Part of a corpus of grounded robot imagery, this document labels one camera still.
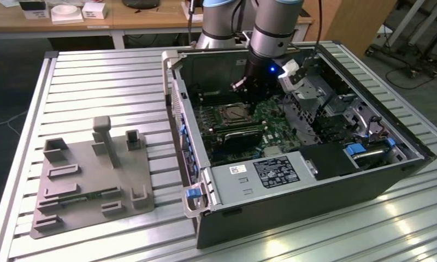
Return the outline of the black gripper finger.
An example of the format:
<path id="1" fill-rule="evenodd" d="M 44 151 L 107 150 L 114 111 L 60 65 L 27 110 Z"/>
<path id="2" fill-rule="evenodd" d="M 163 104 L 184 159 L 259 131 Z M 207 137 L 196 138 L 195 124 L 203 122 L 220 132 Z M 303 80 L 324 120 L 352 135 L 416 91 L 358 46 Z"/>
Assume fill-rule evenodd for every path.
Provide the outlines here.
<path id="1" fill-rule="evenodd" d="M 268 99 L 274 88 L 271 79 L 254 79 L 250 85 L 250 113 L 255 114 L 258 105 Z"/>
<path id="2" fill-rule="evenodd" d="M 251 97 L 252 95 L 252 84 L 254 78 L 251 76 L 244 76 L 238 82 L 231 84 L 231 91 L 240 97 Z"/>

